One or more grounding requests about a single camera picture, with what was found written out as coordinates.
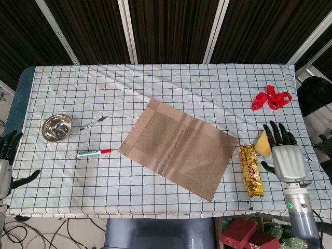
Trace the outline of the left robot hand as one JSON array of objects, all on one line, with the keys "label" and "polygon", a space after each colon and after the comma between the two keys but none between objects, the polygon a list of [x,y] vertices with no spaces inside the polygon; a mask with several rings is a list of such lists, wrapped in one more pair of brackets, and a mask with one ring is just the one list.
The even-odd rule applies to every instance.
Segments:
[{"label": "left robot hand", "polygon": [[12,177],[12,166],[16,156],[17,143],[23,133],[13,130],[11,133],[1,136],[1,200],[4,200],[12,189],[28,184],[36,179],[41,170],[36,170],[32,175],[14,181]]}]

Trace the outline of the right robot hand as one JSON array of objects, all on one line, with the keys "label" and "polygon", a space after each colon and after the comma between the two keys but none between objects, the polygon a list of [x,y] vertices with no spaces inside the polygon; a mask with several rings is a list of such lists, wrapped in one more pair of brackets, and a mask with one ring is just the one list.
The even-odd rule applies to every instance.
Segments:
[{"label": "right robot hand", "polygon": [[272,120],[270,126],[264,124],[263,128],[272,151],[273,166],[271,167],[262,161],[262,167],[267,172],[276,175],[284,183],[304,180],[306,168],[303,153],[293,134],[288,132],[282,123],[275,124]]}]

